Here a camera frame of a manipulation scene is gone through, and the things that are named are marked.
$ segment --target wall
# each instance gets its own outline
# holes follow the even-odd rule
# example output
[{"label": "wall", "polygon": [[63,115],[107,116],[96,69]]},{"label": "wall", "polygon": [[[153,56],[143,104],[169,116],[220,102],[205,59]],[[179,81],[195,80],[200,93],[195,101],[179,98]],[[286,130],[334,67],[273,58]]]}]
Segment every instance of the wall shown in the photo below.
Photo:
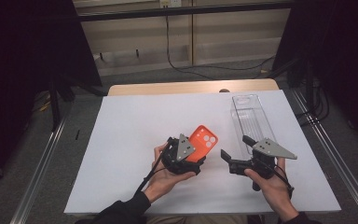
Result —
[{"label": "wall", "polygon": [[[194,6],[212,6],[243,4],[250,3],[251,1],[194,0],[192,2],[191,0],[183,0],[182,2],[183,6],[187,7],[191,4]],[[159,8],[159,1],[78,7],[77,12],[82,14],[149,8]],[[183,47],[182,49],[186,50],[188,63],[194,64],[213,62],[213,60],[208,59],[211,57],[230,58],[223,61],[244,59],[243,57],[247,55],[253,55],[253,58],[266,57],[275,54],[289,12],[290,9],[276,9],[194,16],[171,16],[169,17],[170,48]],[[155,49],[159,50],[159,53],[162,54],[167,48],[165,18],[90,21],[83,22],[82,25],[91,51],[94,54],[128,50],[135,52],[136,49]],[[269,51],[267,50],[267,52],[266,48],[260,48],[263,51],[262,53],[257,52],[257,48],[241,50],[248,49],[249,45],[254,45],[255,40],[271,40],[270,45],[268,45]],[[238,44],[238,46],[223,52],[221,49],[223,49],[225,44],[230,44],[231,47],[233,44],[234,46]],[[222,54],[216,56],[215,53],[210,52],[221,52]]]}]

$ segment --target white table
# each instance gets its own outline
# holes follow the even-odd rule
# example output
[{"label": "white table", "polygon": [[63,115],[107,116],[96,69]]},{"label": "white table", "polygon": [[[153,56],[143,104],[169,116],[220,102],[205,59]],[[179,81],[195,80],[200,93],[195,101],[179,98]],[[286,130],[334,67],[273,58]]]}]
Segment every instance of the white table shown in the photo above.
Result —
[{"label": "white table", "polygon": [[168,137],[190,135],[201,124],[219,142],[201,172],[179,183],[147,210],[148,215],[260,214],[272,212],[252,181],[232,175],[220,148],[241,159],[233,120],[233,95],[257,94],[276,140],[298,156],[286,161],[292,202],[300,211],[340,210],[319,163],[282,91],[108,96],[89,140],[65,213],[99,213],[116,200],[127,201],[141,184],[154,159],[153,148]]}]

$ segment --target red phone case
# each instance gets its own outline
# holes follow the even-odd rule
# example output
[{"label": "red phone case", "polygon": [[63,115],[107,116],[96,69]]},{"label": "red phone case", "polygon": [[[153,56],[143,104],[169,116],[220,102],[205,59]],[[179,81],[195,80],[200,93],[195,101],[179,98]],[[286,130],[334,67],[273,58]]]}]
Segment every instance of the red phone case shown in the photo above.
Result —
[{"label": "red phone case", "polygon": [[214,145],[216,145],[217,140],[217,136],[214,133],[205,126],[200,125],[188,138],[188,141],[193,145],[196,151],[189,155],[186,161],[197,162],[206,156]]}]

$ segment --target hand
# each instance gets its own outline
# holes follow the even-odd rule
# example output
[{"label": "hand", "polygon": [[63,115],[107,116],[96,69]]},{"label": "hand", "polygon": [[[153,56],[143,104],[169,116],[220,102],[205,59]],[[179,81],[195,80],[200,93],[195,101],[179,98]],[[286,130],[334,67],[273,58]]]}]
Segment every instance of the hand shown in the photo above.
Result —
[{"label": "hand", "polygon": [[[284,158],[278,158],[278,166],[284,170]],[[284,176],[281,169],[275,167],[275,170],[280,175]],[[265,179],[251,169],[246,169],[245,174],[260,186],[267,203],[272,210],[279,215],[283,222],[298,216],[297,210],[293,207],[292,202],[290,201],[287,186],[279,177],[274,175],[270,179]]]},{"label": "hand", "polygon": [[[162,146],[155,147],[155,161],[152,163],[152,167],[155,165],[161,151],[165,148],[167,143]],[[173,189],[175,184],[187,180],[192,176],[195,176],[196,173],[188,172],[182,175],[175,175],[165,169],[164,165],[160,161],[156,167],[155,174],[149,181],[149,185],[144,190],[146,197],[149,199],[150,203],[153,203],[155,200],[160,198],[162,195],[167,194]]]}]

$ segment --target transparent plastic box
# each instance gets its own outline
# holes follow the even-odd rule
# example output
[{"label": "transparent plastic box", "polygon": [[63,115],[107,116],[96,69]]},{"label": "transparent plastic box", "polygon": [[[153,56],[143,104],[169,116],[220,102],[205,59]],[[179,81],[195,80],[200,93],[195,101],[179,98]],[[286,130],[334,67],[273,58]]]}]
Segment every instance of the transparent plastic box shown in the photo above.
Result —
[{"label": "transparent plastic box", "polygon": [[257,95],[233,96],[231,116],[244,160],[250,159],[252,155],[252,148],[242,142],[244,135],[248,135],[256,142],[263,138],[276,141]]}]

